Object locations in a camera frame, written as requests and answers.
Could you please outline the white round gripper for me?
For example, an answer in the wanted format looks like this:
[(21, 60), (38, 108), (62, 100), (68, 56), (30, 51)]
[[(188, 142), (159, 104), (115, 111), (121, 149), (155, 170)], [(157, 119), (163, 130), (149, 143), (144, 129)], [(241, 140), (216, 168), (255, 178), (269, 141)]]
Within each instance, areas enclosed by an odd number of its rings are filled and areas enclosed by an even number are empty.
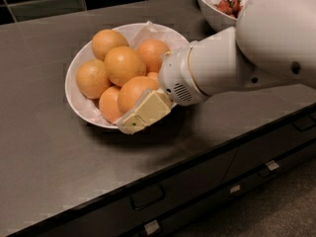
[(195, 41), (162, 54), (158, 79), (161, 89), (146, 89), (135, 106), (118, 121), (118, 129), (135, 134), (168, 115), (173, 102), (180, 106), (203, 103), (209, 99), (197, 85), (191, 69)]

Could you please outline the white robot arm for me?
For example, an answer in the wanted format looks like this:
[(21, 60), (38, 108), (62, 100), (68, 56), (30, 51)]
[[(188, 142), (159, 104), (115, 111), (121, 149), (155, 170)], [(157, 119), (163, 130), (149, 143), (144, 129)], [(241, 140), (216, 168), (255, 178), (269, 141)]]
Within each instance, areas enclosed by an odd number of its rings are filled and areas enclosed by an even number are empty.
[(316, 0), (248, 0), (234, 27), (163, 56), (160, 88), (118, 121), (134, 134), (173, 106), (282, 85), (316, 86)]

